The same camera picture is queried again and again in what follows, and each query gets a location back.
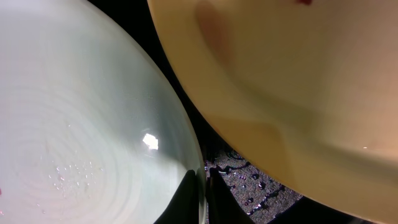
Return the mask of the round black tray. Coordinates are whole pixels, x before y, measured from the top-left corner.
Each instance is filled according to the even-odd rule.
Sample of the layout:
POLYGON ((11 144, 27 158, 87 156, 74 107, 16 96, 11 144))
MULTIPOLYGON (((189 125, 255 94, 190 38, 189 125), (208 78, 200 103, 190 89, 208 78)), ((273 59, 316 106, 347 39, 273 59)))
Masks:
POLYGON ((241 157, 205 121, 193 105, 167 60, 146 0, 91 0, 120 25, 150 56, 182 102, 193 124, 205 162, 218 170, 239 206, 254 223, 364 223, 280 184, 241 157))

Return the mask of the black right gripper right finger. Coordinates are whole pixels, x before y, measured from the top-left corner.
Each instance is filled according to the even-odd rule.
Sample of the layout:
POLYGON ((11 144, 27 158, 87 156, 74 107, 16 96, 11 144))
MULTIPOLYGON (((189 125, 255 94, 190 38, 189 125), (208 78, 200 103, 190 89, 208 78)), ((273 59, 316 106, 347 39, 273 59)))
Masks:
POLYGON ((209 224, 254 224, 239 206, 218 170, 210 168, 209 171, 206 181, 209 224))

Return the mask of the yellow plate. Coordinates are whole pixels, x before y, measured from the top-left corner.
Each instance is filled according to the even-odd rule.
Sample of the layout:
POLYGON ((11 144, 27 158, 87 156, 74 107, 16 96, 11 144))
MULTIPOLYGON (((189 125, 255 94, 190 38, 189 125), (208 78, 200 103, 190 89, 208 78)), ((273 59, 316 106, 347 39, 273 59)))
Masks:
POLYGON ((298 193, 397 222, 397 1, 149 1, 183 89, 298 193))

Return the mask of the mint green plate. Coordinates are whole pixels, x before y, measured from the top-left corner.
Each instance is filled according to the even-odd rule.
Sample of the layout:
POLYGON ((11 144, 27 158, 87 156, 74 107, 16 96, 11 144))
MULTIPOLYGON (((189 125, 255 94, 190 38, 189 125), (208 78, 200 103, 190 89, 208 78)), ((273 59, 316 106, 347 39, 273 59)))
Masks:
POLYGON ((1 2, 1 222, 154 223, 197 137, 176 92, 87 1, 1 2))

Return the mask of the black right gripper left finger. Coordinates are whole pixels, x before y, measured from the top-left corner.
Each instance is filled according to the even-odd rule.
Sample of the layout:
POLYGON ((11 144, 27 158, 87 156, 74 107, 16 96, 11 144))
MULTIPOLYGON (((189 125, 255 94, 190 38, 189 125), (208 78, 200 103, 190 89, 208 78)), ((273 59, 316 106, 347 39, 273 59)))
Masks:
POLYGON ((198 224, 198 181, 194 170, 188 170, 165 211, 154 224, 198 224))

